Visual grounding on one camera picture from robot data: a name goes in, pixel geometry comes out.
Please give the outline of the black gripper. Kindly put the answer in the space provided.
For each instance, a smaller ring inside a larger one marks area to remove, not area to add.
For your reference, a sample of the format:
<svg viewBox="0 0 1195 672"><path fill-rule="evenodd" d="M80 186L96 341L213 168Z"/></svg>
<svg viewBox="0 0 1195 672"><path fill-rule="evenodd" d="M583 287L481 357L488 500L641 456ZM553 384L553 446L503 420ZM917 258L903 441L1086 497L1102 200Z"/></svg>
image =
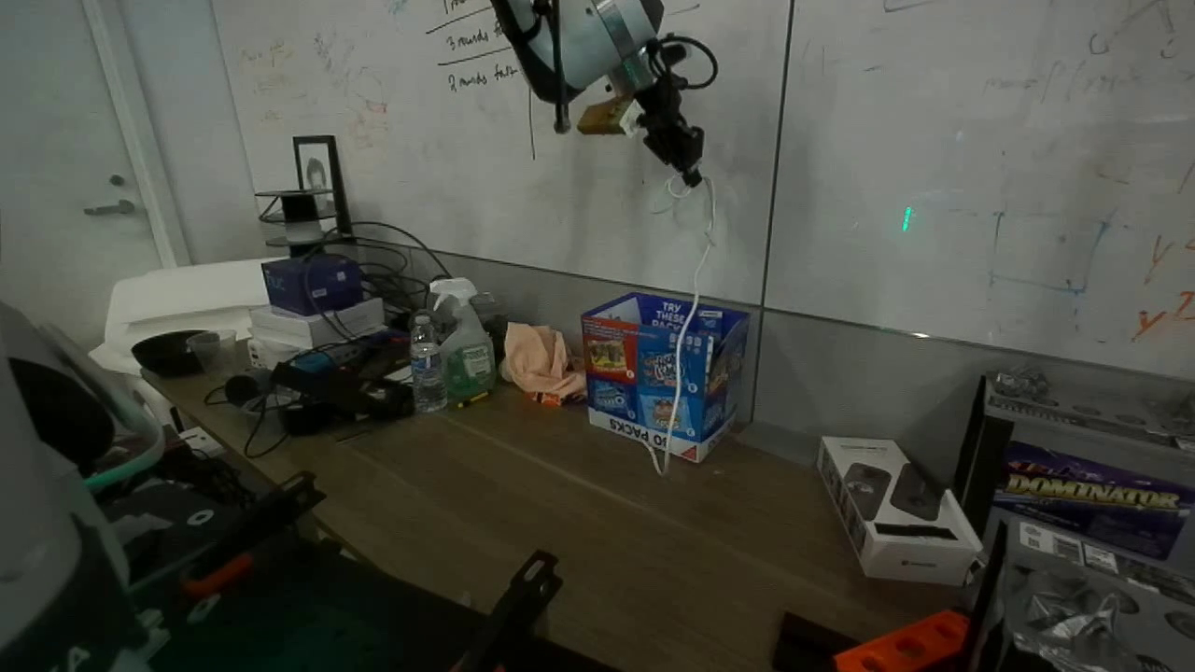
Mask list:
<svg viewBox="0 0 1195 672"><path fill-rule="evenodd" d="M680 176L693 176L703 160L703 131L680 112L680 78L661 75L655 84L637 89L635 100L641 108L637 127L649 154Z"/></svg>

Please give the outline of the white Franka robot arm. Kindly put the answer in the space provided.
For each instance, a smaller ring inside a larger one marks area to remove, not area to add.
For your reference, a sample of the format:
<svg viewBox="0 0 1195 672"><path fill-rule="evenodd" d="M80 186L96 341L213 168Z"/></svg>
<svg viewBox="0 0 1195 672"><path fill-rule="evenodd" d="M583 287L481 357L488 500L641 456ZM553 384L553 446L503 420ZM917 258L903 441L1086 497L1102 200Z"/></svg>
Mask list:
<svg viewBox="0 0 1195 672"><path fill-rule="evenodd" d="M553 108L555 131L566 131L566 108L595 80L610 80L631 100L631 131L647 148L680 170L687 186L703 184L707 131L683 114L691 78L680 62L703 53L713 84L722 62L710 44L687 34L666 34L666 0L488 0L503 39L539 100Z"/></svg>

